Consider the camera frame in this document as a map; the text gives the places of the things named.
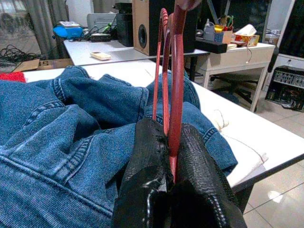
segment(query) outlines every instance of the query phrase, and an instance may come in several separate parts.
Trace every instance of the black office chair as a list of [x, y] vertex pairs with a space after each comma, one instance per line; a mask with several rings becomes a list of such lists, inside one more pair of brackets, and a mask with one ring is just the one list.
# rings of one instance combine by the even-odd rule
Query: black office chair
[[[269, 73], [272, 72], [272, 69], [275, 65], [278, 54], [279, 54], [279, 48], [275, 47], [274, 53], [271, 57], [271, 60], [270, 60], [270, 63], [269, 63], [268, 69], [267, 69], [267, 71]], [[227, 82], [230, 84], [230, 86], [215, 89], [215, 90], [213, 90], [213, 92], [218, 93], [218, 92], [228, 91], [231, 95], [233, 95], [235, 93], [235, 94], [239, 95], [240, 97], [242, 97], [248, 103], [252, 104], [251, 92], [248, 90], [245, 90], [243, 88], [240, 88], [240, 86], [245, 86], [245, 87], [255, 90], [258, 80], [253, 80], [253, 79], [243, 80], [243, 79], [240, 79], [239, 77], [235, 77], [231, 73], [210, 77], [211, 82], [214, 81], [215, 79]]]

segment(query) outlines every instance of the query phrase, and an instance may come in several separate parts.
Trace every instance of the wooden speaker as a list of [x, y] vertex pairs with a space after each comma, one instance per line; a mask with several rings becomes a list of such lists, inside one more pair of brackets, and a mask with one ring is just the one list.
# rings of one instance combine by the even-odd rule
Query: wooden speaker
[[[133, 45], [146, 55], [157, 53], [158, 27], [161, 9], [166, 8], [168, 15], [174, 11], [173, 0], [133, 0]], [[184, 29], [184, 52], [193, 52], [198, 8], [187, 13]]]

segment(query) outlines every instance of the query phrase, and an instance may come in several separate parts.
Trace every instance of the denim jacket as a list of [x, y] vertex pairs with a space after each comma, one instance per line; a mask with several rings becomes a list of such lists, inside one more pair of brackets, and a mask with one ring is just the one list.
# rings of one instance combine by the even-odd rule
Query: denim jacket
[[[109, 227], [135, 123], [151, 115], [152, 88], [109, 75], [95, 81], [77, 66], [53, 80], [0, 81], [0, 226]], [[237, 161], [199, 111], [193, 87], [184, 101], [183, 121], [231, 170]]]

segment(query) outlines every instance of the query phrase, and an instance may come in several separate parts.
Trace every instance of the white desk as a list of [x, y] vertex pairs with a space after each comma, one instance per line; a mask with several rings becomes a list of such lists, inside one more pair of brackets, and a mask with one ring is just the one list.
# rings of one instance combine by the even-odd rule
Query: white desk
[[[133, 60], [154, 59], [156, 56], [147, 56], [133, 47], [125, 47], [117, 40], [110, 42], [90, 42], [65, 40], [67, 52], [70, 55], [75, 66], [86, 66], [93, 64], [108, 64], [115, 62], [125, 62]], [[101, 61], [90, 56], [91, 52], [100, 51], [111, 55], [111, 59]], [[194, 52], [185, 53], [185, 56], [194, 57], [208, 55], [209, 52], [195, 49]]]
[[[149, 60], [123, 62], [119, 65], [117, 63], [90, 65], [83, 68], [93, 79], [98, 80], [103, 74], [108, 73], [131, 83], [133, 86], [146, 87], [155, 77], [155, 63]], [[55, 78], [63, 70], [62, 68], [28, 71], [24, 72], [24, 74], [27, 82], [33, 82]], [[229, 125], [222, 129], [222, 134], [239, 135], [240, 138], [247, 139], [247, 141], [252, 143], [256, 151], [263, 151], [268, 155], [268, 160], [264, 164], [254, 170], [240, 183], [233, 186], [235, 192], [244, 194], [247, 197], [244, 205], [247, 203], [254, 183], [304, 159], [303, 138], [218, 96], [196, 83], [194, 83], [194, 87], [198, 93], [203, 114], [208, 116], [208, 113], [211, 111], [219, 109], [223, 115], [229, 116]], [[238, 160], [238, 163], [238, 165], [244, 165], [244, 161]]]
[[203, 86], [207, 88], [210, 75], [263, 68], [250, 107], [253, 112], [257, 105], [274, 49], [274, 45], [258, 43], [255, 47], [234, 48], [222, 54], [210, 53], [208, 56], [198, 57], [196, 71], [204, 75]]

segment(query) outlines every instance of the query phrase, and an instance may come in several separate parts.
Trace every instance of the red cloth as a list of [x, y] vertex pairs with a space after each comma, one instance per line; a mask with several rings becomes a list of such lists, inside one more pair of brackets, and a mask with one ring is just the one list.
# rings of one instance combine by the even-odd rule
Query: red cloth
[[25, 82], [24, 74], [21, 71], [8, 73], [8, 74], [6, 73], [0, 74], [0, 80]]

